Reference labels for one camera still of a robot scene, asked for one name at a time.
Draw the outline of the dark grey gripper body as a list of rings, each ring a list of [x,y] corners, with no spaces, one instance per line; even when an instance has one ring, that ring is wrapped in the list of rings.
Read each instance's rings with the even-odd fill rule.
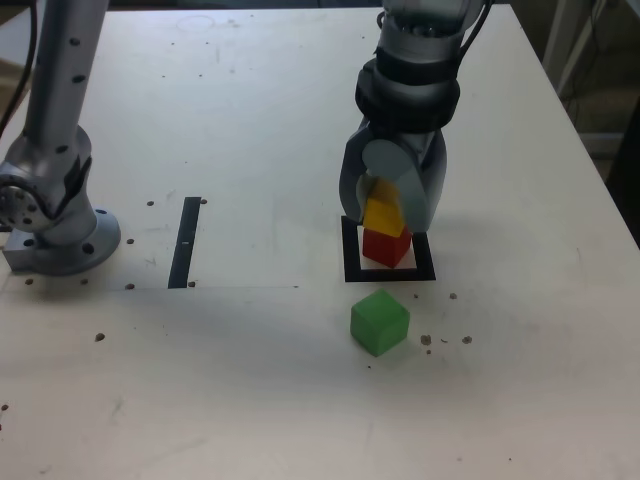
[[[368,118],[361,120],[361,127],[372,136],[363,151],[367,166],[406,165],[409,156],[418,166],[446,165],[446,145],[440,130],[415,133],[385,127]]]

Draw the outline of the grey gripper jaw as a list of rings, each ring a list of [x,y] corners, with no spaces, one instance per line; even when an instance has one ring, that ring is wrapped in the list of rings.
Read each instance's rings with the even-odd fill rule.
[[[373,196],[374,187],[380,181],[386,181],[395,189],[396,202],[408,229],[412,232],[428,231],[443,190],[447,152],[445,166],[418,166],[409,156],[406,165],[366,167],[367,197]]]
[[[348,139],[339,178],[339,198],[345,215],[354,221],[363,218],[367,186],[361,178],[367,172],[362,159],[366,145],[373,139],[368,121],[362,121],[357,131]]]

